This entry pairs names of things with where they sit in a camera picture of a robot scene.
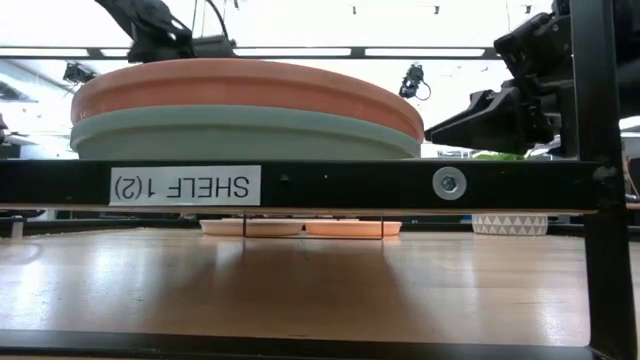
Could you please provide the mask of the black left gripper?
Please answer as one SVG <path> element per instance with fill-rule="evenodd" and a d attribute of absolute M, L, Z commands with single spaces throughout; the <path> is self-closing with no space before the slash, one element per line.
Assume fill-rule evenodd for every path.
<path fill-rule="evenodd" d="M 95 0 L 131 38 L 129 63 L 196 57 L 234 57 L 235 41 L 224 35 L 192 40 L 192 32 L 162 0 Z"/>

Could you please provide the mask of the peach plate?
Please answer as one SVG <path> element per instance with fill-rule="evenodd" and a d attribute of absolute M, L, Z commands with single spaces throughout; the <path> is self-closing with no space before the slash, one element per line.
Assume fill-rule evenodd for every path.
<path fill-rule="evenodd" d="M 75 93 L 71 122 L 116 110 L 167 105 L 248 105 L 340 115 L 398 130 L 421 143 L 424 124 L 407 101 L 369 82 L 308 66 L 241 58 L 135 65 Z"/>

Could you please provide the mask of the succulent in white patterned pot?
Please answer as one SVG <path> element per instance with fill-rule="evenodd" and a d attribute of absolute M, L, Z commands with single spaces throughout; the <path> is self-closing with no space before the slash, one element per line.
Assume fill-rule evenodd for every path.
<path fill-rule="evenodd" d="M 546 214 L 480 213 L 471 215 L 476 234 L 492 236 L 544 236 L 548 231 Z"/>

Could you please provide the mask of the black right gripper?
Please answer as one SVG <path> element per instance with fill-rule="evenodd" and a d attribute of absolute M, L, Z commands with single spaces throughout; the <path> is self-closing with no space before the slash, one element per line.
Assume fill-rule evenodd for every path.
<path fill-rule="evenodd" d="M 524 154 L 560 132 L 558 92 L 570 77 L 570 17 L 539 13 L 493 43 L 512 78 L 470 95 L 462 112 L 428 128 L 438 145 Z"/>

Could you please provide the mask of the black aluminium table frame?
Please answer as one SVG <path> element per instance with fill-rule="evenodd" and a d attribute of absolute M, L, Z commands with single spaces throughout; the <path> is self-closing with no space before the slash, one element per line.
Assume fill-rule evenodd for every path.
<path fill-rule="evenodd" d="M 269 210 L 259 212 L 258 168 L 261 161 L 489 161 L 463 159 L 385 160 L 0 160 L 0 236 L 10 234 L 16 217 L 5 210 L 44 210 L 69 206 L 93 211 L 93 220 L 55 220 L 37 223 L 26 220 L 30 234 L 106 230 L 133 227 L 136 211 L 158 211 L 175 216 L 180 212 L 206 215 L 356 215 L 406 217 L 410 215 L 535 213 L 531 210 L 473 212 L 435 210 L 409 214 L 329 212 L 322 210 Z"/>

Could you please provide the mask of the grey plate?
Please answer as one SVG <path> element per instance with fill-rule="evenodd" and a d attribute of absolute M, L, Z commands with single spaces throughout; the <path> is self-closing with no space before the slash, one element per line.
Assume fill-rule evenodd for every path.
<path fill-rule="evenodd" d="M 200 226 L 206 235 L 284 237 L 300 234 L 304 223 L 297 220 L 225 218 L 201 220 Z"/>

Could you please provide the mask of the light blue plate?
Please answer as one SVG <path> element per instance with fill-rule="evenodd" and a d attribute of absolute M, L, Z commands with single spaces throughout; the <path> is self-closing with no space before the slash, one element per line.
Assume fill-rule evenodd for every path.
<path fill-rule="evenodd" d="M 75 124 L 70 145 L 92 160 L 415 159 L 418 140 L 313 111 L 245 105 L 117 110 Z"/>

